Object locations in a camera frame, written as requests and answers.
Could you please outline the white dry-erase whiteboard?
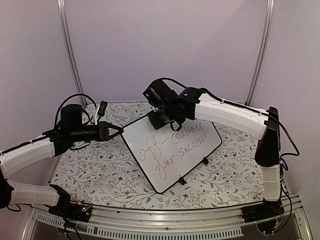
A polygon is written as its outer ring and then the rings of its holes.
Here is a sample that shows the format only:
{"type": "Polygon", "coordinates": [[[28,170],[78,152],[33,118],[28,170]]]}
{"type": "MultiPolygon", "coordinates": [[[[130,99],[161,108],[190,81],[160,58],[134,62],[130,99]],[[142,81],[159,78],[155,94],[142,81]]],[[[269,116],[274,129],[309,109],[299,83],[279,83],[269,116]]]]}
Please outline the white dry-erase whiteboard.
{"type": "Polygon", "coordinates": [[[143,116],[123,128],[121,137],[158,194],[162,194],[209,157],[222,139],[212,122],[186,120],[179,131],[158,130],[143,116]]]}

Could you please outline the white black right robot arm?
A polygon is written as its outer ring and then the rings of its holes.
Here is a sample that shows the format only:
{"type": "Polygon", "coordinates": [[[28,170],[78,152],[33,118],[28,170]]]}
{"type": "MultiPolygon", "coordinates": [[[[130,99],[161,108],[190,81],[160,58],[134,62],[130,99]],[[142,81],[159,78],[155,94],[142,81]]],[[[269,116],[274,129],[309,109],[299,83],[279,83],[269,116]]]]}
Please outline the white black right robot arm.
{"type": "Polygon", "coordinates": [[[179,131],[186,120],[218,123],[258,140],[255,162],[261,167],[264,184],[263,202],[258,213],[269,218],[278,210],[281,198],[279,113],[274,107],[268,110],[248,107],[215,96],[206,88],[184,87],[178,94],[165,82],[154,80],[143,92],[148,103],[156,110],[148,113],[151,125],[160,129],[170,125],[179,131]]]}

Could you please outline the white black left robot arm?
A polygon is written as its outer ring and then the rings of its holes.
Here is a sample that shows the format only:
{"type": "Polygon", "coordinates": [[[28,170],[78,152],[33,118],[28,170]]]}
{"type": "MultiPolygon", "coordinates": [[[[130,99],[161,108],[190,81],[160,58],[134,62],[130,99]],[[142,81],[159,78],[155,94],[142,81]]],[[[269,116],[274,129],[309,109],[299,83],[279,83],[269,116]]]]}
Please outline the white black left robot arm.
{"type": "Polygon", "coordinates": [[[123,133],[123,128],[106,121],[99,121],[107,108],[102,101],[96,109],[94,123],[84,123],[86,113],[79,104],[63,105],[58,113],[60,121],[53,129],[37,138],[0,153],[0,207],[9,209],[16,205],[44,205],[52,215],[68,220],[88,222],[91,204],[81,200],[72,202],[70,194],[56,184],[32,185],[10,180],[10,176],[41,160],[58,157],[74,150],[77,142],[107,142],[123,133]]]}

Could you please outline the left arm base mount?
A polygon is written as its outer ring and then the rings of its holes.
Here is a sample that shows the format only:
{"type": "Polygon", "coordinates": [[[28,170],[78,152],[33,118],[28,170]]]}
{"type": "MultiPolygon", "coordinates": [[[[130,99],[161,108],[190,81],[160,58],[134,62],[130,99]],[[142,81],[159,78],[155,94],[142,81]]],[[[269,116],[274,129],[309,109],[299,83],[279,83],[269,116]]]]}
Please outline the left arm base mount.
{"type": "Polygon", "coordinates": [[[88,223],[92,213],[92,204],[84,200],[72,202],[70,194],[58,185],[50,184],[58,194],[58,202],[54,206],[48,206],[48,212],[52,215],[68,220],[88,223]]]}

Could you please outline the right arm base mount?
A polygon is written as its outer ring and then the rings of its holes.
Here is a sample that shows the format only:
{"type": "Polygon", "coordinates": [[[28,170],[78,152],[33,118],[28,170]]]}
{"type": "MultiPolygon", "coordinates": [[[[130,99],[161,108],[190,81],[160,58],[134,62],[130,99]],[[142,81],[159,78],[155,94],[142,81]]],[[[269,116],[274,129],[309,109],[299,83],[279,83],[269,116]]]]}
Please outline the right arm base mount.
{"type": "Polygon", "coordinates": [[[241,212],[244,222],[251,223],[280,216],[285,213],[285,210],[281,200],[267,201],[263,199],[262,203],[242,207],[241,212]]]}

